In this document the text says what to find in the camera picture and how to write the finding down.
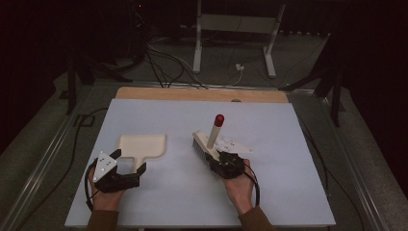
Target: metal frame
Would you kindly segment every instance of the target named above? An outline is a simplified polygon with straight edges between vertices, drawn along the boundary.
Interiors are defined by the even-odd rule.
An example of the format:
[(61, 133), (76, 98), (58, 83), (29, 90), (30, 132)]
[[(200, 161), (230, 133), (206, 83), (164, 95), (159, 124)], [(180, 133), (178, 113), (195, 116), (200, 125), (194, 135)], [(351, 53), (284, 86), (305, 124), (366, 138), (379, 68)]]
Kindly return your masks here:
[(286, 5), (281, 5), (278, 15), (275, 18), (269, 17), (253, 17), (253, 16), (233, 16), (233, 15), (218, 15), (205, 14), (201, 11), (201, 0), (197, 0), (197, 30), (195, 38), (195, 51), (192, 71), (199, 73), (201, 69), (201, 32), (202, 30), (217, 30), (230, 32), (249, 32), (270, 34), (268, 46), (265, 46), (264, 56), (267, 65), (268, 76), (276, 77), (275, 67), (270, 55), (276, 36), (279, 31), (280, 22)]
[(41, 185), (44, 176), (47, 174), (48, 169), (51, 167), (55, 157), (57, 156), (57, 153), (59, 152), (64, 139), (69, 132), (69, 129), (72, 128), (75, 117), (78, 115), (81, 105), (88, 97), (89, 90), (90, 87), (82, 86), (78, 104), (72, 109), (72, 114), (64, 119), (63, 124), (59, 128), (54, 139), (49, 144), (47, 150), (43, 154), (41, 160), (38, 162), (36, 168), (27, 179), (24, 187), (17, 197), (17, 200), (14, 202), (12, 208), (7, 213), (6, 218), (1, 223), (0, 230), (15, 230), (15, 228), (22, 221), (23, 216), (30, 206), (30, 203), (32, 202), (39, 186)]
[(342, 153), (344, 154), (346, 167), (350, 174), (351, 181), (353, 182), (355, 190), (360, 197), (363, 208), (365, 209), (367, 217), (372, 226), (372, 230), (389, 231), (390, 229), (384, 218), (379, 214), (375, 201), (372, 198), (366, 183), (364, 182), (364, 178), (361, 175), (361, 172), (351, 151), (348, 148), (344, 137), (338, 132), (339, 128), (337, 128), (332, 122), (330, 115), (330, 103), (327, 101), (327, 98), (322, 98), (319, 103), (321, 105), (321, 110), (326, 117), (326, 121), (328, 122), (328, 127), (330, 127), (333, 137), (336, 139)]

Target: wire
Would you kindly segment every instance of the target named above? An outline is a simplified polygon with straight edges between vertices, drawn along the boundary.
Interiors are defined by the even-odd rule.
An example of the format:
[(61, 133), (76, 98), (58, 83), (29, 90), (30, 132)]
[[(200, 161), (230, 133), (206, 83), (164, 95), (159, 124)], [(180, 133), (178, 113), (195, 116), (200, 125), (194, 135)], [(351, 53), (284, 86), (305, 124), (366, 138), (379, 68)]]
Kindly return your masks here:
[[(242, 24), (242, 16), (240, 17), (240, 22), (238, 24), (237, 29), (235, 30), (236, 32), (240, 29), (241, 24)], [(234, 56), (236, 50), (237, 50), (237, 46), (235, 46), (234, 50), (231, 52), (231, 55), (230, 55), (230, 58), (229, 58), (229, 61), (228, 61), (228, 64), (227, 64), (227, 75), (228, 75), (228, 77), (230, 76), (229, 69), (230, 69), (230, 64), (231, 64), (231, 61), (232, 61), (232, 57)]]
[[(226, 38), (225, 35), (223, 33), (219, 33), (219, 31), (217, 31), (213, 36), (209, 37), (209, 38), (203, 38), (202, 39), (202, 46), (203, 47), (213, 47), (213, 46), (238, 46), (238, 45), (243, 45), (247, 42), (256, 40), (260, 35), (259, 34), (254, 34), (251, 33), (250, 37), (247, 39), (243, 39), (241, 41), (238, 42), (229, 42), (229, 38)], [(216, 37), (220, 37), (222, 39), (221, 42), (216, 41)]]
[(39, 209), (39, 207), (41, 207), (41, 205), (49, 198), (49, 196), (60, 186), (60, 184), (63, 182), (63, 180), (65, 179), (65, 177), (67, 176), (67, 174), (69, 173), (69, 171), (71, 170), (73, 164), (74, 164), (74, 159), (75, 159), (75, 149), (76, 149), (76, 145), (77, 145), (77, 141), (78, 141), (78, 135), (79, 135), (79, 131), (83, 125), (83, 123), (85, 122), (85, 120), (87, 118), (89, 118), (90, 116), (93, 116), (94, 114), (100, 112), (100, 111), (104, 111), (104, 110), (108, 110), (108, 108), (102, 108), (102, 109), (98, 109), (93, 111), (92, 113), (90, 113), (89, 115), (85, 115), (79, 122), (78, 127), (77, 127), (77, 131), (75, 133), (75, 138), (74, 138), (74, 143), (73, 143), (73, 148), (72, 148), (72, 153), (71, 153), (71, 160), (69, 162), (68, 168), (66, 169), (65, 173), (63, 174), (62, 178), (60, 179), (60, 181), (54, 186), (54, 188), (52, 188), (52, 190), (38, 203), (38, 205), (30, 212), (30, 214), (23, 220), (21, 221), (21, 223), (15, 228), (15, 230), (20, 230), (24, 224), (30, 219), (30, 217)]
[[(228, 0), (225, 0), (224, 15), (227, 15), (227, 14), (228, 14), (228, 9), (229, 9)], [(238, 30), (239, 30), (240, 27), (241, 27), (241, 24), (242, 24), (242, 16), (241, 16), (241, 18), (240, 18), (239, 25), (238, 25), (237, 29), (235, 30), (235, 32), (238, 32)], [(213, 39), (214, 39), (216, 36), (220, 36), (220, 37), (222, 38), (222, 42), (214, 41)], [(248, 39), (245, 39), (245, 40), (239, 41), (239, 42), (235, 42), (235, 43), (229, 43), (229, 40), (230, 40), (229, 38), (226, 38), (225, 35), (224, 35), (223, 33), (221, 33), (220, 31), (216, 31), (216, 33), (213, 34), (211, 37), (209, 37), (209, 38), (204, 38), (204, 39), (202, 39), (202, 41), (206, 41), (206, 40), (207, 40), (210, 44), (212, 44), (212, 45), (217, 45), (217, 46), (223, 46), (223, 45), (238, 46), (238, 45), (242, 45), (242, 44), (244, 44), (244, 43), (246, 43), (246, 42), (252, 41), (252, 40), (254, 40), (255, 38), (257, 38), (258, 36), (259, 36), (259, 34), (254, 34), (254, 33), (252, 33), (252, 34), (250, 35), (250, 38), (248, 38)], [(209, 46), (211, 46), (211, 45), (205, 45), (204, 42), (202, 42), (201, 45), (202, 45), (203, 47), (209, 47)]]
[(160, 77), (159, 77), (159, 75), (157, 74), (156, 69), (155, 69), (155, 67), (154, 67), (154, 64), (155, 64), (155, 65), (157, 65), (157, 64), (153, 62), (153, 60), (152, 60), (152, 58), (150, 57), (150, 54), (149, 54), (148, 52), (146, 52), (146, 56), (147, 56), (147, 58), (148, 58), (149, 61), (150, 61), (149, 63), (150, 63), (150, 65), (152, 66), (152, 70), (153, 70), (153, 72), (154, 72), (154, 75), (156, 76), (157, 81), (159, 82), (160, 86), (161, 86), (162, 88), (164, 88), (165, 86), (163, 85), (162, 80), (160, 79)]
[(278, 88), (282, 88), (284, 87), (284, 82), (288, 76), (288, 73), (291, 72), (296, 66), (298, 66), (299, 64), (303, 63), (304, 61), (308, 60), (310, 57), (312, 57), (313, 54), (315, 54), (315, 52), (318, 50), (318, 48), (323, 44), (324, 39), (322, 38), (320, 43), (315, 46), (315, 48), (313, 48), (313, 50), (303, 59), (299, 60), (298, 62), (296, 62), (294, 65), (292, 65), (286, 72), (285, 75), (282, 77), (281, 83), (278, 84), (277, 86), (279, 86)]
[(96, 191), (90, 198), (93, 198), (99, 191)]
[(86, 197), (86, 199), (87, 199), (86, 204), (88, 205), (88, 208), (89, 208), (91, 211), (93, 210), (93, 205), (92, 205), (91, 199), (92, 199), (93, 196), (96, 195), (96, 193), (98, 193), (99, 191), (97, 191), (96, 193), (94, 193), (92, 196), (89, 196), (88, 176), (89, 176), (90, 170), (91, 170), (93, 167), (96, 167), (96, 160), (97, 160), (97, 159), (95, 159), (95, 160), (93, 161), (93, 163), (89, 165), (89, 167), (87, 168), (87, 171), (86, 171), (86, 173), (85, 173), (85, 175), (84, 175), (85, 197)]
[(362, 230), (365, 231), (366, 228), (365, 228), (365, 225), (364, 225), (364, 222), (363, 222), (363, 218), (362, 218), (362, 216), (361, 216), (361, 214), (360, 214), (360, 211), (359, 211), (358, 208), (357, 208), (357, 205), (354, 203), (353, 199), (352, 199), (351, 196), (347, 193), (347, 191), (346, 191), (345, 188), (342, 186), (342, 184), (339, 182), (339, 180), (334, 176), (334, 174), (333, 174), (333, 173), (330, 171), (330, 169), (327, 167), (327, 165), (325, 164), (324, 159), (323, 159), (323, 157), (322, 157), (322, 155), (321, 155), (321, 152), (319, 151), (318, 146), (317, 146), (315, 140), (313, 139), (312, 134), (310, 133), (310, 130), (309, 130), (308, 127), (306, 126), (306, 123), (304, 122), (304, 120), (301, 118), (301, 116), (300, 116), (298, 113), (296, 113), (296, 114), (297, 114), (297, 116), (300, 118), (301, 122), (303, 123), (303, 126), (305, 127), (305, 129), (306, 129), (306, 131), (307, 131), (307, 133), (305, 133), (304, 130), (303, 130), (303, 128), (302, 128), (303, 134), (304, 134), (305, 137), (310, 141), (310, 143), (312, 144), (312, 146), (313, 146), (314, 149), (316, 150), (316, 152), (317, 152), (317, 154), (318, 154), (318, 156), (319, 156), (319, 159), (320, 159), (320, 161), (321, 161), (321, 164), (323, 165), (324, 175), (325, 175), (325, 181), (326, 181), (326, 189), (328, 190), (328, 177), (327, 177), (327, 173), (328, 173), (328, 174), (333, 178), (333, 180), (336, 182), (336, 184), (340, 187), (340, 189), (342, 190), (342, 192), (345, 194), (345, 196), (347, 197), (347, 199), (349, 200), (349, 202), (350, 202), (351, 205), (353, 206), (354, 210), (357, 212), (357, 216), (358, 216), (358, 219), (359, 219), (359, 221), (360, 221), (360, 223), (361, 223)]
[(259, 188), (258, 178), (256, 177), (255, 171), (252, 170), (252, 168), (249, 165), (247, 165), (247, 164), (244, 164), (244, 165), (246, 167), (248, 167), (251, 170), (252, 174), (253, 174), (253, 177), (252, 177), (246, 171), (243, 173), (254, 183), (254, 187), (255, 187), (255, 205), (259, 206), (260, 200), (261, 200), (261, 190)]
[(242, 79), (242, 73), (243, 73), (243, 70), (240, 70), (240, 78), (237, 80), (237, 82), (235, 82), (234, 84), (231, 84), (231, 85), (227, 85), (226, 87), (232, 87), (232, 86), (237, 85)]
[(258, 73), (259, 76), (261, 76), (266, 82), (268, 82), (270, 85), (272, 85), (274, 88), (277, 88), (276, 85), (274, 85), (271, 81), (270, 78), (264, 76), (263, 73), (261, 73), (261, 71), (258, 69), (258, 67), (255, 64), (252, 63), (248, 63), (250, 65), (252, 65), (252, 67), (255, 69), (255, 71)]
[[(187, 62), (185, 62), (184, 60), (182, 60), (182, 59), (180, 59), (180, 58), (178, 58), (178, 57), (176, 57), (176, 56), (169, 55), (169, 54), (167, 54), (167, 53), (165, 53), (165, 52), (159, 51), (159, 50), (155, 49), (153, 46), (151, 46), (150, 44), (148, 44), (148, 46), (150, 47), (150, 49), (147, 49), (147, 51), (149, 52), (149, 54), (152, 54), (151, 52), (155, 52), (155, 53), (160, 54), (160, 56), (161, 56), (162, 58), (170, 59), (170, 60), (172, 60), (172, 61), (178, 63), (180, 66), (182, 66), (183, 70), (185, 71), (185, 73), (188, 74), (188, 76), (190, 77), (190, 79), (192, 79), (192, 80), (193, 80), (197, 85), (199, 85), (200, 87), (202, 87), (202, 88), (204, 88), (204, 89), (207, 89), (206, 85), (205, 85), (204, 83), (200, 82), (200, 81), (196, 78), (196, 76), (195, 76), (194, 73), (192, 72), (191, 66), (190, 66), (189, 64), (187, 64)], [(186, 68), (184, 67), (183, 63), (186, 64), (186, 65), (190, 68), (190, 71), (192, 72), (192, 76), (193, 76), (193, 77), (191, 77), (191, 74), (189, 73), (188, 70), (186, 70)], [(178, 81), (178, 79), (179, 79), (180, 77), (181, 77), (181, 75), (178, 76), (178, 77), (176, 77), (176, 78), (174, 78), (172, 81), (170, 81), (170, 83), (167, 85), (167, 87), (169, 88), (169, 87), (171, 86), (171, 84), (172, 84), (173, 82), (175, 82), (175, 81)], [(198, 89), (198, 87), (197, 87), (197, 86), (194, 86), (193, 84), (189, 84), (189, 85), (191, 85), (192, 87), (195, 87), (195, 88)]]

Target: sleeve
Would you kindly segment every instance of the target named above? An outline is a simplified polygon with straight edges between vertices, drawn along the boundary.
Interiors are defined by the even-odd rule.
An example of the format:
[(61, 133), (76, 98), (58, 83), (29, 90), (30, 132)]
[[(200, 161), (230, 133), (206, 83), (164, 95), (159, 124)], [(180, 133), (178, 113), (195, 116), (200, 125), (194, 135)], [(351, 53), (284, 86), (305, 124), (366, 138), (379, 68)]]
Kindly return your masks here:
[(276, 231), (269, 222), (261, 207), (256, 206), (243, 215), (238, 216), (245, 231)]
[(92, 211), (90, 215), (87, 231), (113, 231), (116, 230), (119, 212), (116, 211)]

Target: hand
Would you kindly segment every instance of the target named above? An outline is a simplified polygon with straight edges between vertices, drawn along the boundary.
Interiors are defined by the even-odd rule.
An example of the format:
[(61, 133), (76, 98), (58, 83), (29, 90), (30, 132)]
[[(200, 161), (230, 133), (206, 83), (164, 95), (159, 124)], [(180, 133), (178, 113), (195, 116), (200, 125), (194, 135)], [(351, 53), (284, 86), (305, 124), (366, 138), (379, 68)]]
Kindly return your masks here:
[[(246, 164), (245, 172), (253, 177), (252, 171), (249, 169), (249, 160), (244, 159), (243, 162)], [(245, 174), (242, 174), (234, 179), (221, 179), (222, 182), (224, 182), (227, 195), (234, 207), (237, 209), (239, 215), (245, 214), (253, 208), (252, 190), (254, 184)]]
[[(92, 168), (88, 175), (88, 180), (90, 187), (92, 188), (92, 194), (98, 192), (95, 188), (95, 184), (92, 181), (93, 174), (95, 173), (95, 168)], [(93, 196), (93, 210), (106, 210), (106, 211), (117, 211), (119, 208), (119, 202), (125, 191), (103, 193), (99, 191)]]

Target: metal stand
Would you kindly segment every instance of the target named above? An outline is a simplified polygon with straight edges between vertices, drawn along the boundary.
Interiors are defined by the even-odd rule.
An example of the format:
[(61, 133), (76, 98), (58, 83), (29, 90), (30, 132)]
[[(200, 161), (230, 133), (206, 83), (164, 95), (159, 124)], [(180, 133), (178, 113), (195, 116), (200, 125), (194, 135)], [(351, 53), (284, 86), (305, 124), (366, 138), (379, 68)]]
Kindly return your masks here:
[(316, 97), (326, 97), (329, 91), (333, 88), (332, 104), (331, 104), (331, 118), (337, 127), (340, 127), (339, 123), (339, 108), (340, 108), (340, 94), (342, 88), (343, 71), (345, 66), (341, 68), (323, 68), (321, 70), (312, 71), (312, 73), (289, 86), (284, 88), (278, 88), (283, 91), (295, 90), (309, 82), (312, 82), (318, 78), (321, 78), (318, 86), (316, 87), (314, 94)]
[(194, 61), (192, 71), (199, 73), (201, 68), (201, 31), (216, 30), (230, 32), (248, 32), (270, 34), (270, 42), (265, 46), (264, 56), (268, 69), (268, 76), (276, 77), (275, 68), (273, 66), (270, 52), (276, 40), (276, 35), (279, 31), (280, 22), (286, 5), (281, 5), (278, 14), (275, 18), (268, 17), (252, 17), (252, 16), (234, 16), (234, 15), (219, 15), (205, 14), (201, 12), (201, 0), (197, 0), (197, 31), (195, 41)]

